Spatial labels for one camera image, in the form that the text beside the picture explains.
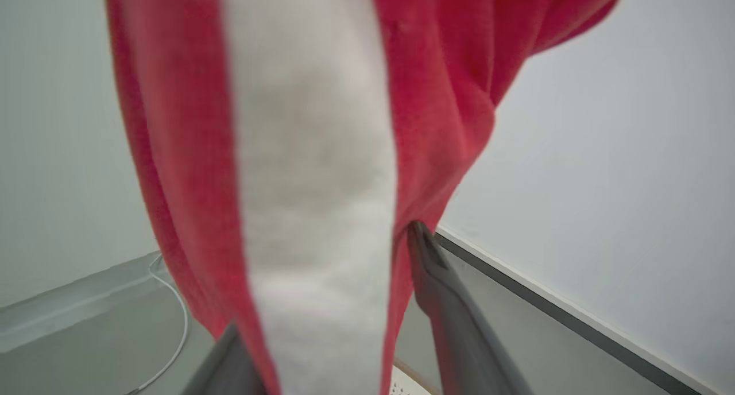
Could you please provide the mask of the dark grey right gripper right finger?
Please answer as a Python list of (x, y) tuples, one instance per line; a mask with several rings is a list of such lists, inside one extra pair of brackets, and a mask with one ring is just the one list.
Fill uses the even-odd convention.
[(407, 227), (415, 299), (428, 317), (444, 394), (531, 394), (456, 270), (420, 220)]

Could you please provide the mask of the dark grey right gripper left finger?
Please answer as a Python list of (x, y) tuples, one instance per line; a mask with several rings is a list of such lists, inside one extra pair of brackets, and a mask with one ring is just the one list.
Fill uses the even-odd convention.
[(268, 354), (257, 360), (255, 350), (267, 350), (262, 327), (246, 331), (243, 324), (231, 322), (181, 394), (279, 394), (277, 379), (262, 376), (271, 365)]

